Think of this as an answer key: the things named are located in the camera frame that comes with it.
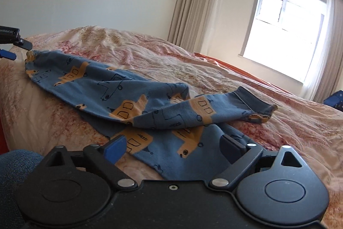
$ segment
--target window pane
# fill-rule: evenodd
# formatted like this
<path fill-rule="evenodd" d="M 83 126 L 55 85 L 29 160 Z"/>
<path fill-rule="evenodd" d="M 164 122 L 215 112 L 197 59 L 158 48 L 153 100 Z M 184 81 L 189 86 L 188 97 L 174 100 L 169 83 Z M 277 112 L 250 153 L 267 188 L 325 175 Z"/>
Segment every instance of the window pane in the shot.
<path fill-rule="evenodd" d="M 262 0 L 258 18 L 268 23 L 277 23 L 279 21 L 282 0 Z"/>
<path fill-rule="evenodd" d="M 302 82 L 314 47 L 296 34 L 255 19 L 244 57 Z"/>
<path fill-rule="evenodd" d="M 292 32 L 309 43 L 316 43 L 321 21 L 320 13 L 310 11 L 287 2 L 282 20 L 282 28 Z"/>

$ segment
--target beige curtain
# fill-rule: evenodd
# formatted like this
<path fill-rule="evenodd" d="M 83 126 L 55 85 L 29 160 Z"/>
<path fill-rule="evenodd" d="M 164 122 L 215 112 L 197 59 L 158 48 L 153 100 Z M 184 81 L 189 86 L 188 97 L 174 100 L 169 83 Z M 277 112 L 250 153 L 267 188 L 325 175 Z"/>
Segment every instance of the beige curtain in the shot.
<path fill-rule="evenodd" d="M 168 41 L 190 52 L 207 53 L 222 0 L 177 0 Z"/>
<path fill-rule="evenodd" d="M 332 0 L 333 21 L 328 29 L 328 59 L 313 101 L 323 103 L 336 89 L 343 69 L 343 0 Z"/>

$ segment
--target curtain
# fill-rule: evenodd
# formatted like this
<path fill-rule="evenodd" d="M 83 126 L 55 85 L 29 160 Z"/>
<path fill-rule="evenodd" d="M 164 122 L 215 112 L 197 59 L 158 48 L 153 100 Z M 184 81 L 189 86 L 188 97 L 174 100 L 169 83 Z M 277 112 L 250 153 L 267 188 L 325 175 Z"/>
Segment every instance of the curtain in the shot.
<path fill-rule="evenodd" d="M 327 12 L 301 97 L 323 103 L 337 87 L 343 68 L 343 0 L 327 0 Z"/>
<path fill-rule="evenodd" d="M 177 0 L 168 41 L 206 54 L 222 0 Z"/>

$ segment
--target bedspread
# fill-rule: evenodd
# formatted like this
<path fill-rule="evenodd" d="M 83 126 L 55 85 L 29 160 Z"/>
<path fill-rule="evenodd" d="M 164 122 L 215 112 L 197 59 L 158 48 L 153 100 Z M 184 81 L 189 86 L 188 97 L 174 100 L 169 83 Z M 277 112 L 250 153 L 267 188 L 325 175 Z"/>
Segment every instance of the bedspread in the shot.
<path fill-rule="evenodd" d="M 114 29 L 82 27 L 27 38 L 36 50 L 61 50 L 71 55 L 133 71 L 145 78 L 187 83 L 189 94 L 228 93 L 243 86 L 278 110 L 265 124 L 230 123 L 270 150 L 292 145 L 325 183 L 330 205 L 323 222 L 343 228 L 343 112 L 310 102 L 221 68 L 163 39 Z M 33 84 L 24 72 L 26 51 L 13 47 L 16 61 L 0 61 L 0 118 L 10 149 L 45 155 L 57 145 L 80 150 L 107 139 L 83 121 L 74 108 Z M 141 181 L 161 179 L 144 163 L 126 154 L 117 166 Z"/>

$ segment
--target screw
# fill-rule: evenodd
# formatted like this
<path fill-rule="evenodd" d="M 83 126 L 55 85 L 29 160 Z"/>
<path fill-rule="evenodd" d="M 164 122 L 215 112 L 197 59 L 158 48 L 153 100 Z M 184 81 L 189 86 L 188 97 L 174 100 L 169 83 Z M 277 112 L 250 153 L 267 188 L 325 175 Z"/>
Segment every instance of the screw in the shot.
<path fill-rule="evenodd" d="M 224 187 L 229 184 L 229 181 L 227 179 L 213 179 L 212 184 L 216 187 Z"/>
<path fill-rule="evenodd" d="M 131 187 L 134 186 L 135 182 L 133 179 L 120 179 L 117 184 L 121 187 Z"/>
<path fill-rule="evenodd" d="M 170 185 L 169 189 L 170 190 L 178 190 L 178 187 L 177 187 L 177 185 Z"/>

